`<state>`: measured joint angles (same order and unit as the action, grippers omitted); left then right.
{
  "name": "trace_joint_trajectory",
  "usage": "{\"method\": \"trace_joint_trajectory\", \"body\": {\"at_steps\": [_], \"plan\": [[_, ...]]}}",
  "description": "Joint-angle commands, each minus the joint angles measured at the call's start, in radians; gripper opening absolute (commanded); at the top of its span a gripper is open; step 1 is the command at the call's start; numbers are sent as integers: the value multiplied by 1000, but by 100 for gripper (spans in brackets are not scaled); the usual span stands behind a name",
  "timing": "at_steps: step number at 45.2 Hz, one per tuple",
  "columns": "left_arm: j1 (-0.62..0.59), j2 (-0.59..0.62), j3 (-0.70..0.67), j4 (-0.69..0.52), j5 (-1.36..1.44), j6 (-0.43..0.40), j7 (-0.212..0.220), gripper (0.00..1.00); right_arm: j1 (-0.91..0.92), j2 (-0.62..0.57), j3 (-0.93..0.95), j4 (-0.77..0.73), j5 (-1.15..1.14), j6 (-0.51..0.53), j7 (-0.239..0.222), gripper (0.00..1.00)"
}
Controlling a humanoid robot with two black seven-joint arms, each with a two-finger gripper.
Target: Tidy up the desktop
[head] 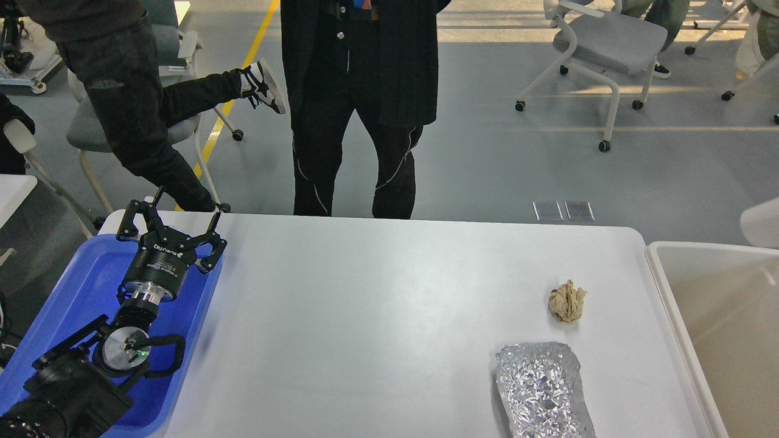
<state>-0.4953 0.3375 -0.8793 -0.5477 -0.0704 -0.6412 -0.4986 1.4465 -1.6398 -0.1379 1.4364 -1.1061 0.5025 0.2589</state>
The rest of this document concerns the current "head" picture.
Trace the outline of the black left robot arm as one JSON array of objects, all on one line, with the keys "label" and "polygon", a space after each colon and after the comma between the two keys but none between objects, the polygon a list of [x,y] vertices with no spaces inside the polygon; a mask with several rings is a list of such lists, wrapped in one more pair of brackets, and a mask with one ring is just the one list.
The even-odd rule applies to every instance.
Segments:
[{"label": "black left robot arm", "polygon": [[217,203],[196,236],[133,200],[115,241],[76,252],[2,374],[3,437],[134,436],[170,412],[226,240]]}]

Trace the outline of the white robot base far left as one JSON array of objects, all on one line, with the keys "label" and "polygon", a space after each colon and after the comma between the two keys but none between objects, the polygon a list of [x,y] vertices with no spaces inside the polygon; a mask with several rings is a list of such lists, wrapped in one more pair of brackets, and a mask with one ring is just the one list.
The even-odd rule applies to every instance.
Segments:
[{"label": "white robot base far left", "polygon": [[62,59],[44,28],[25,16],[14,1],[2,2],[2,86],[27,87],[34,94],[47,91],[46,77]]}]

